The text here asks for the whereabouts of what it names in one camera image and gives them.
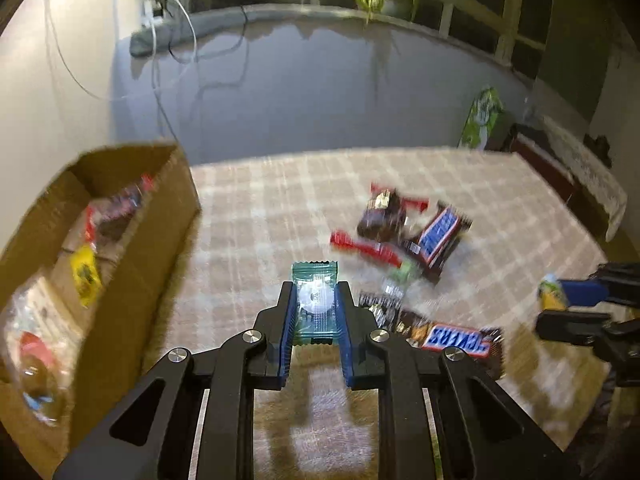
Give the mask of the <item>small Snickers bar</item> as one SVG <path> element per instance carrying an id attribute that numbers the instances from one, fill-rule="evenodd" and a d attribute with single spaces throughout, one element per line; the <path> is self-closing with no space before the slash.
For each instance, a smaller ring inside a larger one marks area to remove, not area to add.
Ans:
<path id="1" fill-rule="evenodd" d="M 443 352 L 448 347 L 456 347 L 484 367 L 493 380 L 501 379 L 504 374 L 504 338 L 500 327 L 471 328 L 401 310 L 394 319 L 392 331 L 401 334 L 414 348 Z"/>

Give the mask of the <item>white power adapter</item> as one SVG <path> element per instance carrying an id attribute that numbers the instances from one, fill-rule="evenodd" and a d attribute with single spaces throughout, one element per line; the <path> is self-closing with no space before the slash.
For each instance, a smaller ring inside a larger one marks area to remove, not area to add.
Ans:
<path id="1" fill-rule="evenodd" d="M 142 26 L 151 28 L 157 26 L 164 19 L 164 8 L 158 0 L 144 0 L 142 13 Z"/>

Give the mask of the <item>red snack wrapper strip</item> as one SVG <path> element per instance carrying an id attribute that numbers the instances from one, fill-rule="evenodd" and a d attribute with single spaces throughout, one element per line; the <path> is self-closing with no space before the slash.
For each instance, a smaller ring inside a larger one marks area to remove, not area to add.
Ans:
<path id="1" fill-rule="evenodd" d="M 402 266 L 401 258 L 386 245 L 366 240 L 364 242 L 355 240 L 345 231 L 333 231 L 330 235 L 330 245 L 345 252 L 358 252 L 360 255 L 396 269 L 400 269 Z"/>

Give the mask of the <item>teal mint candy packet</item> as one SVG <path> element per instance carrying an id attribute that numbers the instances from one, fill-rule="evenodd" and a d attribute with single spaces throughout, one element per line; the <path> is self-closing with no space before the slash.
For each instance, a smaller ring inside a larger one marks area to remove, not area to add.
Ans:
<path id="1" fill-rule="evenodd" d="M 296 288 L 296 323 L 294 344 L 333 344 L 336 322 L 336 261 L 301 261 L 292 265 Z"/>

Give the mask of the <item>grey windowsill cloth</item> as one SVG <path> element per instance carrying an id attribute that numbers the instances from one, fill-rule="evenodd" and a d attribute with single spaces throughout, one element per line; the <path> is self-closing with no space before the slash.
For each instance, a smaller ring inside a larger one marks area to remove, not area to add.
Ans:
<path id="1" fill-rule="evenodd" d="M 423 82 L 453 80 L 468 84 L 476 66 L 487 65 L 485 84 L 494 86 L 508 77 L 530 89 L 533 81 L 458 40 L 440 38 L 422 25 L 378 16 L 367 24 L 361 11 L 330 6 L 251 6 L 188 15 L 180 22 L 168 18 L 157 26 L 142 28 L 129 38 L 126 58 L 131 78 L 164 56 L 178 53 L 174 62 L 182 70 L 231 54 L 241 44 L 268 38 L 293 26 L 299 45 L 290 40 L 276 44 L 274 58 L 315 86 L 335 87 L 341 81 L 367 79 L 370 86 L 388 77 L 388 66 L 397 61 L 398 79 L 425 76 Z"/>

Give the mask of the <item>large Snickers bar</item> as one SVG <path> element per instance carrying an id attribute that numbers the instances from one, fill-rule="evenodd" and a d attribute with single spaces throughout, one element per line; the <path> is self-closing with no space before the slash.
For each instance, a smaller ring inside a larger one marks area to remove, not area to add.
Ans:
<path id="1" fill-rule="evenodd" d="M 472 219 L 454 206 L 439 200 L 430 222 L 413 237 L 404 238 L 400 248 L 418 265 L 427 281 L 436 285 L 442 268 L 472 226 Z"/>

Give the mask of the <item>black mini chocolate wrapper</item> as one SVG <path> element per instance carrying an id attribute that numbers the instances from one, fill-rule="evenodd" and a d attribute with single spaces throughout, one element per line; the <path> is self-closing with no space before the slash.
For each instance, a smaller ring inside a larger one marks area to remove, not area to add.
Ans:
<path id="1" fill-rule="evenodd" d="M 360 292 L 358 306 L 373 314 L 378 328 L 392 332 L 401 310 L 401 298 L 382 292 Z"/>

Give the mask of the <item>dark red candy bag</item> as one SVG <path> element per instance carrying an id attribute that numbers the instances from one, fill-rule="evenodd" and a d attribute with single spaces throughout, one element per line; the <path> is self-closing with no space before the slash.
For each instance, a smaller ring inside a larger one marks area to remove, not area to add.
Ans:
<path id="1" fill-rule="evenodd" d="M 98 246 L 120 240 L 142 207 L 144 196 L 153 188 L 153 178 L 142 174 L 137 182 L 114 195 L 93 200 L 85 211 L 85 241 Z"/>
<path id="2" fill-rule="evenodd" d="M 401 238 L 410 209 L 423 214 L 430 201 L 427 198 L 400 194 L 397 188 L 372 182 L 370 197 L 358 222 L 357 234 L 367 240 L 388 243 Z"/>

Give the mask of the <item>plaid tablecloth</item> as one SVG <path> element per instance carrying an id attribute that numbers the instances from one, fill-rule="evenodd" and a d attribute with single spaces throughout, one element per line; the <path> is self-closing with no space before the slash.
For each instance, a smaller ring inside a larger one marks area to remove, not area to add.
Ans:
<path id="1" fill-rule="evenodd" d="M 293 263 L 334 260 L 354 294 L 378 292 L 382 266 L 337 252 L 372 184 L 446 202 L 472 226 L 437 284 L 408 289 L 405 306 L 439 322 L 500 327 L 501 385 L 559 446 L 596 403 L 608 369 L 585 348 L 538 339 L 537 288 L 547 274 L 585 278 L 604 261 L 597 242 L 521 157 L 455 148 L 314 152 L 192 167 L 201 213 L 189 232 L 145 349 L 200 352 L 253 325 L 278 299 Z"/>

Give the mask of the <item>bagged cookie snack pack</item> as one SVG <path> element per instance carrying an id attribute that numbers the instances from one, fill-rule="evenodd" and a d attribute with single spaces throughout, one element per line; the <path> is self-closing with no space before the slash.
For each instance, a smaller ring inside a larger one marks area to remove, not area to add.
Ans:
<path id="1" fill-rule="evenodd" d="M 1 313 L 1 356 L 12 385 L 40 422 L 58 426 L 70 403 L 84 333 L 44 272 L 31 276 Z"/>

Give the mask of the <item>yellow blue snack pouch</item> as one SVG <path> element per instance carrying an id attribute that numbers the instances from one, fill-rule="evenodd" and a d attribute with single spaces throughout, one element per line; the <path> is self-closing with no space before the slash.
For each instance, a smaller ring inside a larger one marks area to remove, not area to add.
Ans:
<path id="1" fill-rule="evenodd" d="M 541 311 L 565 311 L 568 308 L 568 300 L 563 287 L 553 274 L 545 275 L 540 281 L 537 295 Z"/>

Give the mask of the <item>yellow candy packet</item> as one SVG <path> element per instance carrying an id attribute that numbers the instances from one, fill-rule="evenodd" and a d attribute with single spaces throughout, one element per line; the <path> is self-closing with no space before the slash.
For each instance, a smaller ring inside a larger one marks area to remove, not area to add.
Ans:
<path id="1" fill-rule="evenodd" d="M 103 290 L 93 244 L 83 244 L 70 255 L 70 268 L 79 301 L 88 308 L 96 302 Z"/>

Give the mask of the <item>dark red candy bag top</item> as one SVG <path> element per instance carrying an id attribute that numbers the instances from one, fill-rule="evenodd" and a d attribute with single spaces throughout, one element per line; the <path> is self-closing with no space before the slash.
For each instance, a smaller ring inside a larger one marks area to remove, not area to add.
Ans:
<path id="1" fill-rule="evenodd" d="M 400 194 L 397 188 L 372 182 L 370 197 L 358 222 L 357 234 L 367 240 L 388 243 L 401 238 L 410 209 L 423 214 L 430 201 L 427 198 Z"/>

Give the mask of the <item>cardboard box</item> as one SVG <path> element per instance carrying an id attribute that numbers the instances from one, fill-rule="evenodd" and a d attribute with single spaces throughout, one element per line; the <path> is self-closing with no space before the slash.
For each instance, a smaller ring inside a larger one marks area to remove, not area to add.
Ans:
<path id="1" fill-rule="evenodd" d="M 1 423 L 49 479 L 141 374 L 160 295 L 200 211 L 175 144 L 82 154 L 1 256 Z"/>

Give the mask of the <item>green tissue box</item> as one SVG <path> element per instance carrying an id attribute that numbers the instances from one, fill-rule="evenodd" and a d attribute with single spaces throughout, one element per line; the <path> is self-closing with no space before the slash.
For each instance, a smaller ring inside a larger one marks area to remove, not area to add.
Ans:
<path id="1" fill-rule="evenodd" d="M 503 113 L 504 106 L 498 91 L 494 87 L 485 87 L 472 102 L 458 147 L 484 151 Z"/>

